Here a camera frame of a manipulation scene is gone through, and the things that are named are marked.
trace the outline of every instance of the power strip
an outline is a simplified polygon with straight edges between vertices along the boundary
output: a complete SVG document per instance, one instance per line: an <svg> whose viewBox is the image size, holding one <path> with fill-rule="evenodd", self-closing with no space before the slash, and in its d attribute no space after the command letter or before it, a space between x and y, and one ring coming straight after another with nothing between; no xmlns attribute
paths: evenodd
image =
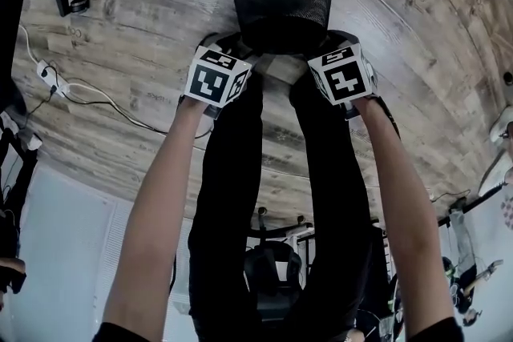
<svg viewBox="0 0 513 342"><path fill-rule="evenodd" d="M55 86L57 88L57 91L55 92L57 95L66 97L64 92L70 88L68 82L64 80L64 78L51 67L52 66L50 66L47 62L41 60L38 63L38 67L36 69L38 76L50 87L50 89Z"/></svg>

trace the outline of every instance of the black and white marker cube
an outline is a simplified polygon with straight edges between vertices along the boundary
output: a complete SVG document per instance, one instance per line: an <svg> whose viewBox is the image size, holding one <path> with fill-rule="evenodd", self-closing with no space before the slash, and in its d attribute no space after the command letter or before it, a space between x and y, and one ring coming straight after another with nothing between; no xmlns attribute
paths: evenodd
<svg viewBox="0 0 513 342"><path fill-rule="evenodd" d="M189 67L185 94L224 107L236 99L248 79L251 64L199 46Z"/></svg>
<svg viewBox="0 0 513 342"><path fill-rule="evenodd" d="M308 61L317 88L333 104L370 95L372 69L359 43Z"/></svg>

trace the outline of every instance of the wooden floor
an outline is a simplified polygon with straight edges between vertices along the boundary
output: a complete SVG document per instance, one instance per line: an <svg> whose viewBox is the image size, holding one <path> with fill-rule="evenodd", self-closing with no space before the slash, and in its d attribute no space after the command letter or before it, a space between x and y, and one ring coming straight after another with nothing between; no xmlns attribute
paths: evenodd
<svg viewBox="0 0 513 342"><path fill-rule="evenodd" d="M495 157L488 130L507 104L501 78L513 66L511 4L513 0L333 0L330 28L361 39L378 72L379 90L432 197L475 190ZM198 42L213 31L237 30L233 0L91 0L88 12L66 18L59 17L55 0L25 0L22 21L38 58L55 62L66 78L103 88L134 116L160 128L173 119ZM306 66L290 57L268 56L260 70L267 75L258 205L280 219L299 214L311 219L305 142L288 101L289 84ZM47 98L21 31L14 79L29 109ZM162 142L108 107L78 106L58 97L32 116L30 126L44 139L46 161L129 200ZM200 131L210 126L205 119ZM380 216L369 137L360 119L350 126L371 211ZM188 216L194 214L201 149L207 141L198 140L193 155ZM446 195L437 201L438 213L453 200ZM344 199L333 198L334 207L337 203Z"/></svg>

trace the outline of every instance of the black sleeve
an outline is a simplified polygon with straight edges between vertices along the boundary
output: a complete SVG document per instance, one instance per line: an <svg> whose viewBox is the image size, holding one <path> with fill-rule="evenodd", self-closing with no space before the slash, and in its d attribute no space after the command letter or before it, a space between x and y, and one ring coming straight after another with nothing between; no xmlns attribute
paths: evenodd
<svg viewBox="0 0 513 342"><path fill-rule="evenodd" d="M441 320L437 324L424 329L411 338L410 342L433 342L433 340L449 340L450 342L463 342L462 329L456 323L455 318Z"/></svg>
<svg viewBox="0 0 513 342"><path fill-rule="evenodd" d="M118 342L119 340L123 342L148 342L143 337L127 331L125 328L106 322L99 328L93 342Z"/></svg>

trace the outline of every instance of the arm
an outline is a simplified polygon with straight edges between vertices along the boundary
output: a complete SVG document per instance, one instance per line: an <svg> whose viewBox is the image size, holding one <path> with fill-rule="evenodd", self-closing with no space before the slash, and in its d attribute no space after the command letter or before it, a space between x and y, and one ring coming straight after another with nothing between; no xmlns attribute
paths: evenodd
<svg viewBox="0 0 513 342"><path fill-rule="evenodd" d="M471 284L466 287L464 290L463 290L463 295L464 296L470 296L472 290L477 287L478 285L480 284L484 284L485 282L487 282L492 274L495 272L495 270L497 269L497 267L492 264L490 267L488 267L488 269L486 269L485 271L481 272L476 278L475 280L473 280L471 282Z"/></svg>
<svg viewBox="0 0 513 342"><path fill-rule="evenodd" d="M454 316L433 205L390 120L375 100L359 99L378 167L386 230L398 269L408 337Z"/></svg>
<svg viewBox="0 0 513 342"><path fill-rule="evenodd" d="M14 269L20 274L25 273L25 262L18 258L0 258L0 267Z"/></svg>
<svg viewBox="0 0 513 342"><path fill-rule="evenodd" d="M351 329L347 334L350 342L364 342L366 337L362 331L358 329Z"/></svg>
<svg viewBox="0 0 513 342"><path fill-rule="evenodd" d="M135 199L103 321L162 340L196 129L205 103L185 98Z"/></svg>

